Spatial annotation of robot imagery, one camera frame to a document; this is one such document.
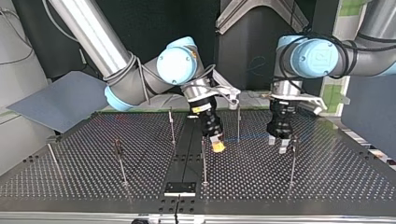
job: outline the vertical post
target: vertical post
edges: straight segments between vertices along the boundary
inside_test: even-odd
[[[241,126],[241,106],[238,106],[238,143],[239,143],[239,141],[240,141],[240,126]]]
[[[204,141],[204,137],[202,137],[202,141],[201,141],[201,150],[202,150],[202,159],[204,162],[204,186],[207,186],[209,183],[207,182],[207,173],[206,173],[206,154],[205,154],[205,141]]]
[[[169,109],[169,122],[171,123],[171,131],[172,131],[172,144],[176,144],[175,140],[175,128],[174,128],[174,121],[172,118],[172,107]]]

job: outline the metal frame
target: metal frame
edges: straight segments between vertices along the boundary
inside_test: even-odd
[[[308,24],[308,20],[297,4],[294,6],[294,12],[292,13],[293,4],[293,0],[233,0],[219,16],[216,27],[219,29],[219,33],[224,35],[254,7],[270,7],[288,24],[290,24],[292,15],[293,23],[290,26],[296,32],[300,32]]]

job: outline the wire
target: wire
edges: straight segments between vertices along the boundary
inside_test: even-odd
[[[296,10],[296,0],[293,1],[293,5],[291,7],[291,13],[290,13],[290,27],[292,30],[294,30],[294,28],[293,28],[293,19],[294,18],[293,17],[294,17],[295,10]]]
[[[29,54],[26,55],[26,56],[24,56],[23,58],[18,59],[18,60],[15,60],[15,61],[11,61],[11,62],[0,63],[0,65],[5,65],[5,64],[11,64],[11,63],[18,63],[18,62],[21,62],[21,61],[23,61],[23,60],[28,59],[28,58],[32,55],[32,53],[33,53],[33,49],[30,49]]]
[[[103,80],[107,82],[108,86],[113,86],[113,85],[117,84],[118,82],[120,82],[123,78],[125,78],[125,76],[128,75],[128,73],[131,70],[131,68],[134,66],[134,64],[137,63],[137,69],[138,69],[138,72],[139,72],[140,80],[142,82],[143,92],[145,94],[146,100],[149,101],[149,94],[148,94],[148,90],[147,90],[147,85],[149,87],[149,84],[146,81],[145,73],[143,71],[146,71],[152,77],[156,78],[157,80],[159,80],[159,81],[161,81],[163,83],[166,83],[166,82],[163,81],[161,78],[157,77],[157,75],[155,75],[145,65],[143,65],[140,62],[140,59],[138,57],[136,57],[135,55],[133,55],[131,51],[129,51],[129,53],[131,55],[131,59],[129,60],[127,65],[124,68],[122,68],[120,71],[118,71],[115,74],[111,75],[110,77],[103,77]]]
[[[352,47],[349,45],[344,45],[347,49],[354,49],[358,51],[369,51],[369,52],[379,52],[379,51],[386,51],[390,49],[396,49],[396,45],[384,47],[384,48],[379,48],[379,49],[366,49],[366,48],[358,48],[358,47]]]
[[[15,34],[17,35],[17,37],[30,49],[29,53],[24,56],[23,58],[20,58],[18,60],[14,60],[14,61],[10,61],[10,62],[5,62],[5,63],[0,63],[0,65],[6,65],[6,64],[11,64],[11,63],[18,63],[21,62],[23,60],[28,59],[32,54],[33,54],[33,48],[32,45],[29,43],[27,36],[25,37],[25,39],[23,39],[23,37],[20,35],[20,33],[18,33],[17,29],[15,28],[15,26],[11,23],[11,21],[7,18],[7,13],[11,14],[12,16],[14,16],[16,19],[19,19],[18,15],[7,9],[7,8],[1,8],[0,7],[0,12],[3,15],[4,20],[6,21],[6,24],[15,32]]]
[[[71,39],[71,40],[74,40],[74,41],[78,42],[78,40],[77,40],[75,37],[71,36],[71,35],[68,34],[66,31],[64,31],[64,29],[62,29],[62,27],[59,26],[59,24],[55,21],[55,19],[53,19],[52,15],[50,14],[50,9],[49,9],[49,6],[48,6],[48,4],[47,4],[47,0],[43,0],[43,6],[44,6],[44,9],[46,9],[47,15],[49,16],[49,19],[50,19],[50,21],[52,22],[52,24],[53,24],[62,34],[64,34],[67,38],[69,38],[69,39]]]

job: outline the metal bracket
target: metal bracket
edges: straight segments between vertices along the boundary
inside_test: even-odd
[[[299,106],[301,106],[302,108],[308,108],[309,110],[312,110],[312,112],[314,112],[316,115],[318,115],[323,110],[327,110],[327,106],[326,104],[324,104],[322,98],[310,94],[301,94],[301,95],[271,94],[271,97],[286,101],[303,101],[302,103],[299,104]]]
[[[219,29],[219,33],[224,35],[237,21],[254,7],[270,7],[288,24],[290,24],[290,17],[292,14],[293,23],[290,24],[290,26],[296,32],[300,32],[308,24],[308,20],[297,4],[292,13],[293,1],[294,0],[232,0],[216,21],[216,27]]]
[[[165,197],[195,197],[195,182],[169,182],[165,187]]]
[[[241,93],[240,90],[238,90],[237,88],[235,88],[233,85],[231,85],[230,82],[228,82],[218,71],[213,70],[213,75],[212,75],[213,79],[215,79],[215,81],[217,83],[219,83],[219,85],[216,87],[218,89],[218,91],[220,91],[221,93],[225,94],[225,95],[229,95],[230,96],[230,101],[228,104],[229,109],[231,110],[236,110],[238,108],[239,105],[239,100],[236,99],[237,96]]]

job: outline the gray wall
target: gray wall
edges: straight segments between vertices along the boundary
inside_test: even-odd
[[[352,77],[342,122],[369,143],[396,158],[396,76]]]

